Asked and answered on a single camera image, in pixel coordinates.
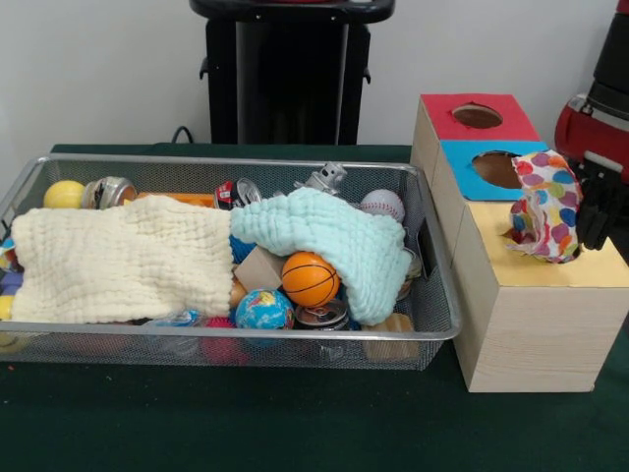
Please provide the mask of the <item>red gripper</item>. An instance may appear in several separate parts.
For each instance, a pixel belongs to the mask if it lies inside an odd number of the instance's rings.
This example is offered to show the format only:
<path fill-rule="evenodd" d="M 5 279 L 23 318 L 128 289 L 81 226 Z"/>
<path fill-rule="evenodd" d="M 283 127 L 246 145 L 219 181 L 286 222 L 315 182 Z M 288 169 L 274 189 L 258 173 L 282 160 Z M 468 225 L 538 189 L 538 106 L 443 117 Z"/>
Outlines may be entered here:
<path fill-rule="evenodd" d="M 583 199 L 577 234 L 585 247 L 600 251 L 627 204 L 628 121 L 593 107 L 585 94 L 577 94 L 559 115 L 554 142 L 561 154 L 581 162 L 577 176 Z"/>

